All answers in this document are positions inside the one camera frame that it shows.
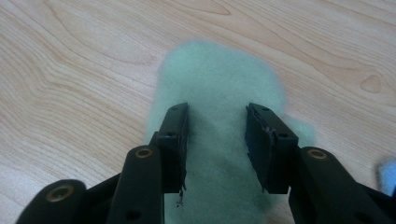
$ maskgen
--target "light wood surface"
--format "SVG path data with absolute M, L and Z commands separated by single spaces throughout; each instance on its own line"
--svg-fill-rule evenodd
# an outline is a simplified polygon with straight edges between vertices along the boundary
M 357 181 L 396 156 L 396 1 L 0 2 L 0 222 L 43 187 L 91 187 L 142 143 L 166 52 L 199 38 L 269 62 L 287 113 Z M 287 197 L 268 217 L 292 223 Z

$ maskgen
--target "green cloth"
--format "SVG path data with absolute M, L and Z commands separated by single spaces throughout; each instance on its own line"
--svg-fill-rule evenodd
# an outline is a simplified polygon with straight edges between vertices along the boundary
M 165 195 L 165 223 L 265 223 L 278 197 L 262 193 L 244 142 L 249 103 L 271 108 L 280 117 L 285 93 L 261 59 L 215 43 L 191 41 L 170 52 L 160 69 L 148 118 L 146 143 L 160 129 L 166 110 L 188 102 L 190 142 L 183 206 L 177 194 Z M 314 130 L 284 119 L 313 145 Z

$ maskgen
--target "wood grain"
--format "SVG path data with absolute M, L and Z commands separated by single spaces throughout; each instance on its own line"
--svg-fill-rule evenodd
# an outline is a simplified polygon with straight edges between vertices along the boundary
M 166 52 L 200 38 L 269 62 L 288 115 L 362 184 L 396 156 L 396 2 L 0 2 L 0 222 L 61 178 L 88 187 L 142 143 Z M 270 223 L 292 223 L 287 198 Z

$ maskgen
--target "wooden table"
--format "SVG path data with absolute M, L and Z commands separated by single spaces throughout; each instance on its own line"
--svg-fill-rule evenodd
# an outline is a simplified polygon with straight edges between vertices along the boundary
M 287 113 L 311 123 L 357 181 L 396 156 L 396 1 L 4 0 L 0 221 L 43 187 L 91 187 L 142 143 L 166 52 L 190 39 L 269 62 Z M 292 223 L 287 204 L 272 223 Z

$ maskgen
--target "green fabric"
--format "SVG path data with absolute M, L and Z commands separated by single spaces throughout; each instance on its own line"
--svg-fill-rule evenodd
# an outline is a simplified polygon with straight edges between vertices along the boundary
M 148 118 L 146 143 L 160 129 L 166 110 L 190 105 L 190 142 L 183 206 L 165 195 L 165 223 L 265 223 L 278 197 L 262 193 L 244 142 L 246 106 L 265 105 L 279 116 L 285 93 L 270 66 L 254 56 L 215 43 L 191 41 L 170 52 L 160 69 Z M 302 145 L 314 130 L 285 119 Z

